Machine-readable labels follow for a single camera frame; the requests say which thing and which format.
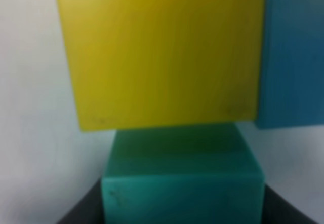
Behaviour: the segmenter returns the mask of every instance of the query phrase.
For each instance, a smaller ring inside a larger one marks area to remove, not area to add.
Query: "white wall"
[[[238,125],[268,183],[324,223],[324,128]],[[55,0],[0,0],[0,223],[58,221],[100,176],[113,137],[78,129]]]
[[[55,223],[114,132],[80,133],[55,0],[0,0],[0,223]]]

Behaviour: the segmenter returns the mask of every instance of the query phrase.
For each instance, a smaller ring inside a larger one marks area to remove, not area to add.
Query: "yellow cube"
[[[265,0],[58,0],[80,126],[254,119]]]

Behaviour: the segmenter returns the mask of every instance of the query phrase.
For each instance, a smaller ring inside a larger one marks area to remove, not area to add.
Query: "block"
[[[267,0],[260,128],[324,123],[324,0]]]
[[[255,119],[265,0],[58,0],[83,130]]]
[[[264,176],[232,124],[118,131],[106,223],[259,224]]]

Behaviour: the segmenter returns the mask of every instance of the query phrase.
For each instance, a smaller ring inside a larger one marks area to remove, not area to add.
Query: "blue block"
[[[264,176],[233,124],[118,131],[106,223],[259,224]]]
[[[260,128],[324,123],[324,0],[267,0]]]

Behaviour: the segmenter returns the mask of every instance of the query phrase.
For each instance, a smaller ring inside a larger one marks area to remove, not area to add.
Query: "green cube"
[[[264,175],[233,124],[120,130],[102,190],[109,224],[259,224]]]

